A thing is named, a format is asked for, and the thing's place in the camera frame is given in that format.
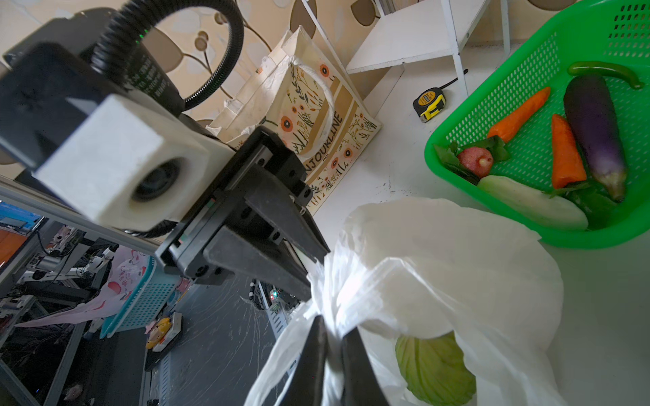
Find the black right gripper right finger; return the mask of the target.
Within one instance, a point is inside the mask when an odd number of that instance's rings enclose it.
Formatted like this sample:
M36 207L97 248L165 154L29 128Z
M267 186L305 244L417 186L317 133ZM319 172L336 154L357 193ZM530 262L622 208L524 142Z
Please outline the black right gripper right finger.
M341 351L345 379L341 404L345 406L388 406L389 402L377 382L357 328L343 338Z

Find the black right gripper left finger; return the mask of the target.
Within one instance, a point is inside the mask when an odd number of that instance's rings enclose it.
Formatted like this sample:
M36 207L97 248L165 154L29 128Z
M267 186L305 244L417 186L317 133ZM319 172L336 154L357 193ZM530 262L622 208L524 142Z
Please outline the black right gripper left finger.
M328 333L322 316L317 316L308 333L301 357L281 406L320 406L323 399Z

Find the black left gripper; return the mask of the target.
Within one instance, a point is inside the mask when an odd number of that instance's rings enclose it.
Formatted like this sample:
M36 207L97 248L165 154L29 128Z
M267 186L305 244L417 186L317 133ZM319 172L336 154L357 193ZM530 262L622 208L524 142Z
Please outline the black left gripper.
M308 301L311 284L292 250L317 263L329 253L311 198L300 159L258 126L157 249L157 263L200 284L242 273Z

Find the green cabbage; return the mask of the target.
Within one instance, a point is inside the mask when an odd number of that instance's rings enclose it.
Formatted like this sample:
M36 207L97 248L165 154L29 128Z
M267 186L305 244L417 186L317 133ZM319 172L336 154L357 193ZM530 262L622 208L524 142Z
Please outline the green cabbage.
M465 405L477 392L453 332L430 339L402 336L395 356L408 390L426 404Z

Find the white plastic bag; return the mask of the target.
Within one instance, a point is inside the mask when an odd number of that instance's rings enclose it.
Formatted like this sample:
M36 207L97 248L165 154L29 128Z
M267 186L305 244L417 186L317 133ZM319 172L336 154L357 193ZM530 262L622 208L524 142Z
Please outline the white plastic bag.
M340 402L340 345L354 329L392 405L415 401L398 371L396 338L446 333L477 379L479 404L564 403L546 354L560 324L563 280L539 235L518 222L443 199L360 206L307 278L311 298L279 336L249 405L262 404L282 376L297 381L291 367L318 316L329 343L325 405Z

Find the cream floral tote bag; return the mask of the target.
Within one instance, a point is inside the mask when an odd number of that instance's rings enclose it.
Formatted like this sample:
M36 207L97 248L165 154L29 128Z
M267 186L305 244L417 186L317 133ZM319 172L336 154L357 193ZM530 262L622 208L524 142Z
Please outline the cream floral tote bag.
M310 213L382 128L303 28L285 34L208 130L238 149L257 125L277 133L302 162Z

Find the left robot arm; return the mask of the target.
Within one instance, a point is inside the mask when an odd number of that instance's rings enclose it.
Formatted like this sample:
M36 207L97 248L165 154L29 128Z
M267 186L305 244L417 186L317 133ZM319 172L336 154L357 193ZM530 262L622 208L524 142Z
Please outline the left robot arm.
M306 206L306 169L278 133L255 125L233 148L187 115L237 64L245 25L233 1L209 1L229 40L206 83L182 97L143 42L190 1L129 1L89 25L44 28L1 79L1 147L90 222L163 237L165 272L200 284L232 273L311 298L301 251L328 255Z

